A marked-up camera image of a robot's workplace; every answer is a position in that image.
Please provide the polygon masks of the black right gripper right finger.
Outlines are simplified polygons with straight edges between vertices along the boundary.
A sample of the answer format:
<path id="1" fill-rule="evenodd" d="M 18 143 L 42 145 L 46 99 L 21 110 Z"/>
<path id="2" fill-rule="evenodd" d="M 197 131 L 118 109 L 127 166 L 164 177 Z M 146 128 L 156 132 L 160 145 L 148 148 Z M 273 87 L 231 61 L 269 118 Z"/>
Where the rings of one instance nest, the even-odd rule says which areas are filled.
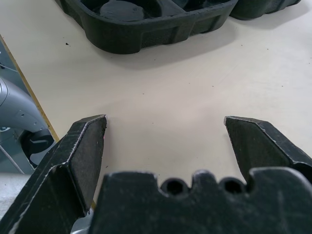
<path id="1" fill-rule="evenodd" d="M 312 180 L 312 158 L 271 123 L 247 117 L 224 118 L 241 174 L 258 167 L 289 167 Z"/>

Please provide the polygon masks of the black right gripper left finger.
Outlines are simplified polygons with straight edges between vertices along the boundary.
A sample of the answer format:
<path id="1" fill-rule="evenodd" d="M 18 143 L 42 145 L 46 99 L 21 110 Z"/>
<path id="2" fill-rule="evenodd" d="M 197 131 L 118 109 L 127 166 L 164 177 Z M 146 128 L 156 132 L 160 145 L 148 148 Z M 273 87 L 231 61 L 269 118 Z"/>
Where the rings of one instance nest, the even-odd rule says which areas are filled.
<path id="1" fill-rule="evenodd" d="M 100 174 L 106 115 L 72 124 L 44 156 L 0 221 L 2 234 L 69 234 L 91 208 Z"/>

